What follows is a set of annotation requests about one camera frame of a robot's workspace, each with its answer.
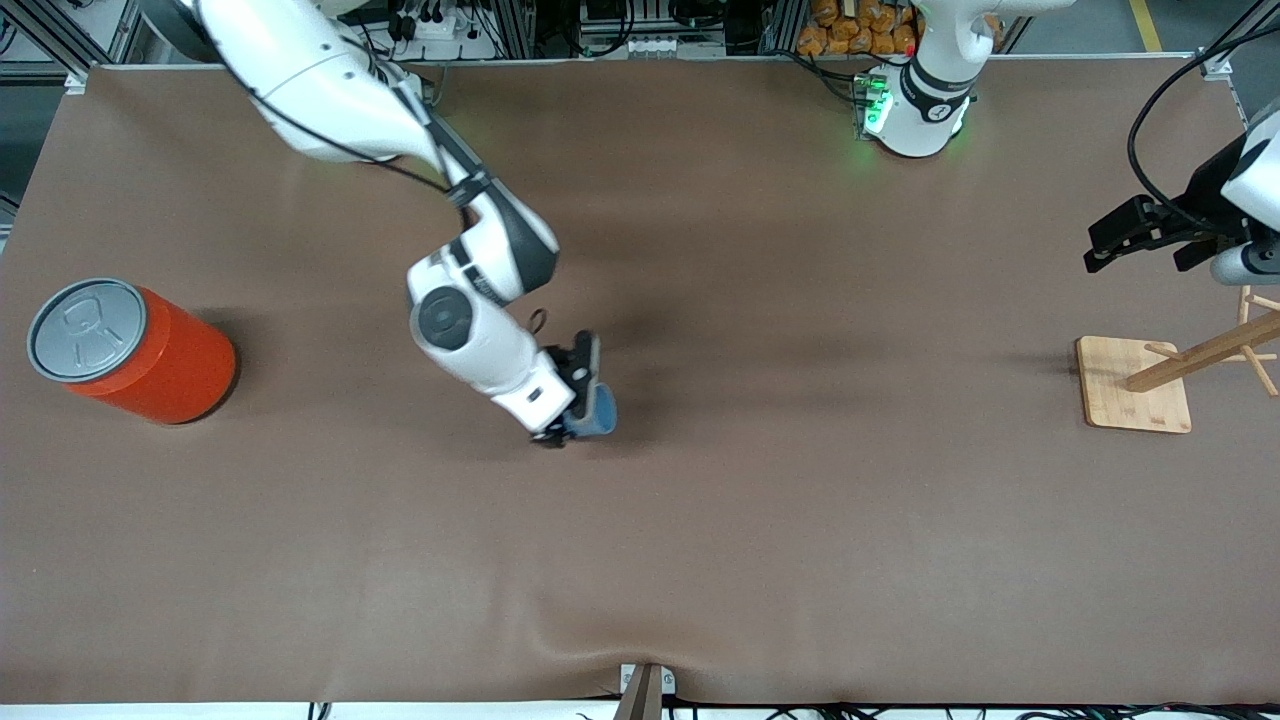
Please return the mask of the light blue plastic cup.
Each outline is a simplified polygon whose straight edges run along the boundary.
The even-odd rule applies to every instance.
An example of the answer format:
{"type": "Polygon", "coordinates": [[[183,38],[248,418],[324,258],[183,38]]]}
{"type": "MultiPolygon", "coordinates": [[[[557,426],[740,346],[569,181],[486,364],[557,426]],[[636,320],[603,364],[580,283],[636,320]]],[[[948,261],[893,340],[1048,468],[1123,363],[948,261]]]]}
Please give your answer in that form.
{"type": "Polygon", "coordinates": [[[566,434],[572,439],[596,438],[614,432],[618,409],[608,384],[593,380],[564,410],[566,434]]]}

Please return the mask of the wooden mug rack stand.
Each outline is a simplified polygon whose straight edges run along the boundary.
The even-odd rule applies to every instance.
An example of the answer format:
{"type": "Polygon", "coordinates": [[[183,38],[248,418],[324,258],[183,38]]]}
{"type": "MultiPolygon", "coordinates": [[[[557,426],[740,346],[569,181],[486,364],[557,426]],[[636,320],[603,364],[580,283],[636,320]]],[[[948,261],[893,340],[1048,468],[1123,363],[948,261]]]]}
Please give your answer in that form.
{"type": "Polygon", "coordinates": [[[1270,398],[1280,383],[1266,368],[1280,366],[1280,301],[1239,288],[1236,325],[1189,348],[1169,342],[1083,336],[1075,341],[1085,423],[1100,429],[1181,436],[1192,430],[1185,378],[1222,364],[1248,366],[1270,398]]]}

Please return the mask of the brown table mat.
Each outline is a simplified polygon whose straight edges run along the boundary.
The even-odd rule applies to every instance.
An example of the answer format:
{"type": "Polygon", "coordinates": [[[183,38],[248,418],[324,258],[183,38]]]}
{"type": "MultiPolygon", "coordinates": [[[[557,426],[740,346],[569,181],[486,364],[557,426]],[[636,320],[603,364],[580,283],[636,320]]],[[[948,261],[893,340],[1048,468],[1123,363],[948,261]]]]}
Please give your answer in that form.
{"type": "Polygon", "coordinates": [[[64,97],[0,255],[0,703],[504,701],[622,664],[709,703],[1280,702],[1280,400],[1088,427],[1087,334],[1233,324],[1206,269],[1100,274],[1172,59],[987,65],[901,160],[786,61],[465,67],[454,128],[559,236],[539,338],[602,337],[561,451],[413,345],[433,191],[291,151],[221,70],[64,97]],[[180,425],[40,375],[40,307],[143,286],[236,346],[180,425]]]}

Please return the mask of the bag of orange snacks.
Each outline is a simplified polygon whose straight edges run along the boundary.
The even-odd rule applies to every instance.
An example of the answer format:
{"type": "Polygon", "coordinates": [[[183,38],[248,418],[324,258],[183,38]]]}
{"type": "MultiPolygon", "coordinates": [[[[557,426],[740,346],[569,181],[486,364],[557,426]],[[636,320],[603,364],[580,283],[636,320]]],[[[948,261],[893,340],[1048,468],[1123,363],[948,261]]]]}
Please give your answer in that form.
{"type": "Polygon", "coordinates": [[[803,56],[911,56],[925,19],[910,0],[809,0],[796,41],[803,56]]]}

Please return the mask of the large orange can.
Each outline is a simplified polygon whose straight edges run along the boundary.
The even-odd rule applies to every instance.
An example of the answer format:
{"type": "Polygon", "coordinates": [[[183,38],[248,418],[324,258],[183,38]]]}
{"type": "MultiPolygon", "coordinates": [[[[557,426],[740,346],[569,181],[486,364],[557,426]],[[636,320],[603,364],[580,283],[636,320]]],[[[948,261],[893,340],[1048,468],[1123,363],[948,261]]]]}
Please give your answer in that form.
{"type": "Polygon", "coordinates": [[[35,314],[33,369],[73,395],[180,425],[215,410],[239,370],[233,342],[159,293],[116,278],[72,283],[35,314]]]}

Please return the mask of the white power strip black plugs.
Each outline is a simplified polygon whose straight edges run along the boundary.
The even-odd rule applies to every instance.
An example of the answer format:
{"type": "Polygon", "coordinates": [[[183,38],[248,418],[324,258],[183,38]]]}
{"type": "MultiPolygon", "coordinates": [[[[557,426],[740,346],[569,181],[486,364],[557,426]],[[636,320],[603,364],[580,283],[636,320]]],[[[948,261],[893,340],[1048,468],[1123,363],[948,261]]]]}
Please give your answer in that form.
{"type": "Polygon", "coordinates": [[[477,20],[456,0],[385,0],[393,41],[476,38],[477,20]]]}

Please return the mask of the aluminium frame structure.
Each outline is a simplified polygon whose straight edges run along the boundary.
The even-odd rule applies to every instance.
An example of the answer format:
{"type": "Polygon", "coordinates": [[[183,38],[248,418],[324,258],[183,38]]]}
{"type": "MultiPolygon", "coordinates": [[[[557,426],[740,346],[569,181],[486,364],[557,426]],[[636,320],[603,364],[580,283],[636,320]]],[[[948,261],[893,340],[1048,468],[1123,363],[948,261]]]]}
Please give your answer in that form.
{"type": "Polygon", "coordinates": [[[1233,76],[1231,59],[1235,51],[1244,47],[1247,44],[1260,38],[1266,38],[1275,33],[1280,33],[1280,20],[1268,22],[1257,29],[1244,33],[1229,35],[1228,37],[1216,41],[1212,46],[1203,47],[1199,55],[1201,77],[1211,82],[1230,79],[1233,76]]]}
{"type": "Polygon", "coordinates": [[[127,63],[138,0],[0,0],[0,86],[61,86],[127,63]]]}

